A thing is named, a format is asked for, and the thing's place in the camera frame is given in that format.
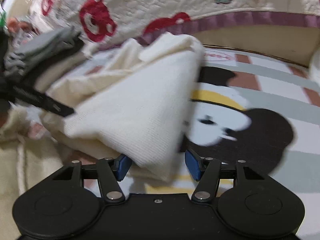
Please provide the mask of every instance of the white knit fabric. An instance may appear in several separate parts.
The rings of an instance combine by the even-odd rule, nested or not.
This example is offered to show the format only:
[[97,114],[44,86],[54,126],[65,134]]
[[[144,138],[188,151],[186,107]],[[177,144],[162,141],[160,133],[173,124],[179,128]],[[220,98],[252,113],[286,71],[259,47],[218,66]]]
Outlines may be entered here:
[[43,124],[74,149],[95,158],[124,153],[140,175],[167,180],[202,55],[189,35],[165,33],[147,48],[130,39],[99,73],[54,85],[49,95],[76,114],[45,114]]

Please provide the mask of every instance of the purple ruffled border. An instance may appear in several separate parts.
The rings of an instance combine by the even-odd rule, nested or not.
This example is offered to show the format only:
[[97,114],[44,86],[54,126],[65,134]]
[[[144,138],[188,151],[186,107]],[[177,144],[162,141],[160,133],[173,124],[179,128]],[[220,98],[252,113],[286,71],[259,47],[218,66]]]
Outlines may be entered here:
[[146,33],[145,35],[135,37],[135,39],[142,45],[149,45],[165,32],[170,32],[175,35],[193,34],[202,31],[240,25],[280,25],[320,28],[320,17],[316,15],[272,11],[229,12],[184,22],[182,24],[172,25],[151,33]]

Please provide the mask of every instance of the cream garment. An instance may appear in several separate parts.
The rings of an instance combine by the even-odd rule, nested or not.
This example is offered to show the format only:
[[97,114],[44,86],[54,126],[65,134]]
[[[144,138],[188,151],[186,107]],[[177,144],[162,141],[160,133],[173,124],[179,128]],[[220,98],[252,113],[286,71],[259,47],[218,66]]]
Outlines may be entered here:
[[131,174],[168,180],[202,56],[189,35],[165,33],[146,48],[130,39],[99,73],[53,85],[48,94],[76,114],[48,113],[42,123],[73,149],[98,159],[124,153],[143,168]]
[[15,240],[20,233],[12,218],[12,205],[25,190],[62,166],[50,138],[31,140],[23,107],[9,110],[0,128],[0,240]]

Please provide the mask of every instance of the drawstring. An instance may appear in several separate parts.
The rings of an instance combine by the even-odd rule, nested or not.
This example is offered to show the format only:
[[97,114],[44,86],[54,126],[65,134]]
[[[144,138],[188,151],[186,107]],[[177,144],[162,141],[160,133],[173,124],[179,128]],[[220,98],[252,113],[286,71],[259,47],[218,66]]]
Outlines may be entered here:
[[23,136],[17,134],[17,138],[20,141],[17,147],[18,160],[17,160],[17,179],[19,187],[19,195],[22,195],[27,191],[27,178],[26,178],[26,154],[25,154],[25,140]]

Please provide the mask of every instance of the gray fabric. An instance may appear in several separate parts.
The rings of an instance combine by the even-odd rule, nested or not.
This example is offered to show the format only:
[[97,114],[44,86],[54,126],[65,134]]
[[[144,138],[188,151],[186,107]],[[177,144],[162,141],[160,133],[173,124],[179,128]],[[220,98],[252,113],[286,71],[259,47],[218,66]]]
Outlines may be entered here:
[[35,37],[7,55],[4,62],[5,76],[25,75],[44,59],[73,48],[78,36],[79,32],[71,26]]

